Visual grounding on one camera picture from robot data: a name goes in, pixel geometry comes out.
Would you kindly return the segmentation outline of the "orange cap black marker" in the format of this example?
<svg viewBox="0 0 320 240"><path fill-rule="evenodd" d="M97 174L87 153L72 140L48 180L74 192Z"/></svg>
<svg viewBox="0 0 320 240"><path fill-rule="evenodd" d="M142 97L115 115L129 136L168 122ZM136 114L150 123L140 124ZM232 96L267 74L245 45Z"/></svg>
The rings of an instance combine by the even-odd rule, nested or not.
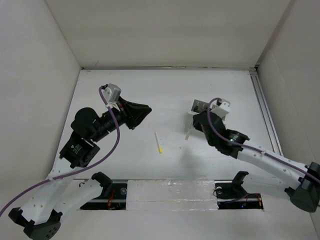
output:
<svg viewBox="0 0 320 240"><path fill-rule="evenodd" d="M196 106L193 108L193 111L196 112L196 113L199 113L199 112L200 112L199 106L196 105Z"/></svg>

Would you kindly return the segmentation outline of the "orange-yellow cap white pen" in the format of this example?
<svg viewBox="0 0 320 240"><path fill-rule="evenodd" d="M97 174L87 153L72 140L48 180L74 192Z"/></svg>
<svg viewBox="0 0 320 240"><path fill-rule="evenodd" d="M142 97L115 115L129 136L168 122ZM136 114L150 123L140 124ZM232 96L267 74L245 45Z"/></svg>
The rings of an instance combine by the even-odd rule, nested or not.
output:
<svg viewBox="0 0 320 240"><path fill-rule="evenodd" d="M186 133L185 138L184 138L185 141L187 141L189 139L189 136L190 136L192 128L193 128L193 121L190 122L190 125L188 127L187 133Z"/></svg>

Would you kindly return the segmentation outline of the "yellow cap white pen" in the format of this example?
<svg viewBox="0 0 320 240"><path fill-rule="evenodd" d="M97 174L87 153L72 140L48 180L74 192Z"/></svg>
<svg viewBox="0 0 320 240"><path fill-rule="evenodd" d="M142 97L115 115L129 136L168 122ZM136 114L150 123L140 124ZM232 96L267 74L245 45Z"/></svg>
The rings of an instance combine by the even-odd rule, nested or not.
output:
<svg viewBox="0 0 320 240"><path fill-rule="evenodd" d="M159 152L160 154L162 154L162 153L163 153L163 150L162 150L162 147L161 147L161 144L160 144L160 141L159 141L159 137L158 137L157 131L154 132L154 135L155 135L155 140L156 140L158 152Z"/></svg>

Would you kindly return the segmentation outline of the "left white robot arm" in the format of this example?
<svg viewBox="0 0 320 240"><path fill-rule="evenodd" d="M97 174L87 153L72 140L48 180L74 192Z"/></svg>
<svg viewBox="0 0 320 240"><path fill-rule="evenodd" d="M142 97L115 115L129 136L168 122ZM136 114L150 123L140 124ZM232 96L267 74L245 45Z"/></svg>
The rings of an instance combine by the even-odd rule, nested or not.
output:
<svg viewBox="0 0 320 240"><path fill-rule="evenodd" d="M90 161L100 150L98 141L113 131L119 132L122 125L134 130L151 111L148 105L121 97L101 116L91 107L80 109L70 125L73 130L70 139L60 151L47 179L34 185L38 189L36 194L25 205L12 208L9 218L22 226L31 240L50 240L67 214L94 198L104 199L111 195L113 181L97 172L78 191L62 197L75 175L94 167Z"/></svg>

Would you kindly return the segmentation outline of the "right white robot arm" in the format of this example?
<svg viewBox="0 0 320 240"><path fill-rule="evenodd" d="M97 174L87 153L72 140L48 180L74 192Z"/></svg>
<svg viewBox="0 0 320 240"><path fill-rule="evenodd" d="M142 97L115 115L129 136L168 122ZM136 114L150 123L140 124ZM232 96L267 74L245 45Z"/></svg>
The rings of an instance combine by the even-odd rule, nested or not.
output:
<svg viewBox="0 0 320 240"><path fill-rule="evenodd" d="M239 171L229 187L228 199L244 198L263 193L289 200L297 208L314 213L320 205L320 165L306 165L280 156L254 144L249 137L227 129L223 120L211 111L193 116L193 127L202 132L207 143L218 152L236 160L250 163L270 174L275 180L263 181L247 171Z"/></svg>

